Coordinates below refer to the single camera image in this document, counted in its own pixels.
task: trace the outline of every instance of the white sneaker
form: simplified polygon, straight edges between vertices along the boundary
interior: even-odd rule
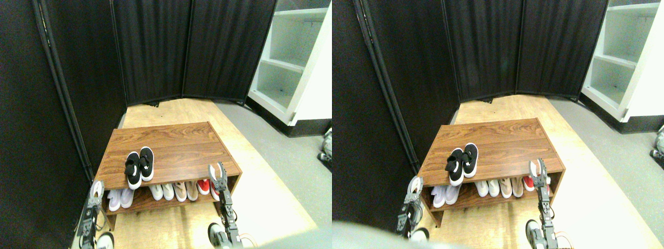
[[[488,182],[489,183],[489,195],[491,197],[497,197],[498,193],[500,193],[500,184],[498,183],[498,180],[494,179]]]
[[[503,198],[507,199],[512,196],[512,183],[509,182],[509,178],[498,180],[500,183],[500,193],[503,195]]]
[[[434,208],[440,208],[445,205],[445,191],[447,186],[435,186],[431,194],[434,196]]]
[[[459,190],[461,189],[461,185],[458,186],[449,186],[448,189],[445,191],[445,203],[448,205],[452,205],[456,203],[457,198],[459,198]]]
[[[177,201],[183,202],[187,200],[187,188],[185,183],[173,183],[173,190],[175,191],[175,198]]]
[[[164,191],[164,199],[166,199],[166,201],[173,200],[175,191],[173,191],[173,186],[170,183],[162,185],[161,189]]]
[[[120,209],[120,195],[121,194],[122,194],[121,189],[112,189],[108,193],[107,198],[110,200],[110,201],[108,201],[108,210],[110,210],[111,212],[115,212],[118,209]]]
[[[133,189],[123,189],[122,195],[120,197],[120,205],[123,208],[129,208],[131,207],[132,202],[133,202]]]
[[[161,200],[161,197],[164,196],[164,192],[161,190],[161,185],[151,185],[148,187],[150,188],[150,192],[152,192],[152,198],[154,198],[155,201]]]
[[[485,197],[489,193],[489,185],[487,181],[476,181],[475,187],[477,187],[477,193],[480,197]]]

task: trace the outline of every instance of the white shelf unit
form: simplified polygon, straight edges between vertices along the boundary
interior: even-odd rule
[[[628,122],[630,116],[640,113],[630,109],[635,93],[642,91],[638,88],[664,86],[664,72],[647,69],[652,67],[650,64],[664,61],[659,48],[664,42],[664,24],[658,13],[659,3],[607,8],[582,93],[619,122]],[[644,73],[660,77],[642,77]]]
[[[276,11],[248,97],[289,126],[331,119],[331,40],[331,5]]]

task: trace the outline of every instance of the black baseboard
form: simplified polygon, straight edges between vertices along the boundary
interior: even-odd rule
[[[288,126],[251,98],[247,98],[246,105],[287,137],[325,135],[325,132],[330,128],[332,123],[332,119],[298,120],[295,126]]]
[[[616,129],[621,134],[654,132],[664,124],[664,115],[660,116],[635,116],[630,117],[627,123],[617,121],[611,114],[602,109],[597,103],[593,102],[585,94],[579,96],[579,100],[583,102],[592,112],[594,112],[604,123]]]

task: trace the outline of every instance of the beige shoe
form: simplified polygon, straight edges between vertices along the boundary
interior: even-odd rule
[[[199,191],[196,189],[196,181],[188,181],[185,183],[187,186],[187,197],[190,201],[195,201],[199,198]]]
[[[187,189],[185,183],[173,183],[173,190],[175,191],[175,198],[177,201],[183,202],[187,200]]]
[[[523,195],[523,181],[521,177],[513,177],[509,179],[512,182],[512,193],[515,197],[521,197]]]
[[[507,199],[512,196],[512,183],[509,182],[509,178],[499,179],[500,183],[500,193],[503,195],[503,198]]]

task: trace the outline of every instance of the cable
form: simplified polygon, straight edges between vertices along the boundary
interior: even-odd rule
[[[569,235],[567,232],[565,232],[565,231],[560,231],[560,232],[556,232],[555,234],[556,234],[556,239],[558,239],[558,237],[563,237],[563,238],[565,238],[565,240],[567,240],[567,243],[570,245],[571,249],[574,249],[574,243],[572,243],[572,241],[569,239],[568,236],[570,236],[570,235]]]
[[[255,242],[254,237],[251,236],[251,234],[240,234],[240,241],[242,241],[243,238],[248,239],[254,247],[258,247],[258,244]]]

